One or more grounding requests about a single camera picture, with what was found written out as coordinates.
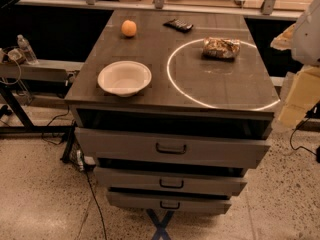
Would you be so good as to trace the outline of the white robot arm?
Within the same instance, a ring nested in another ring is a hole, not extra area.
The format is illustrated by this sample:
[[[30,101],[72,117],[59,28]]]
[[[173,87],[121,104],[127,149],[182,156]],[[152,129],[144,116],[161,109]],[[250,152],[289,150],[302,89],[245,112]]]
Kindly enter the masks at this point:
[[[290,50],[303,67],[293,83],[278,115],[284,126],[295,128],[320,101],[320,0],[313,0],[297,21],[275,37],[270,46]]]

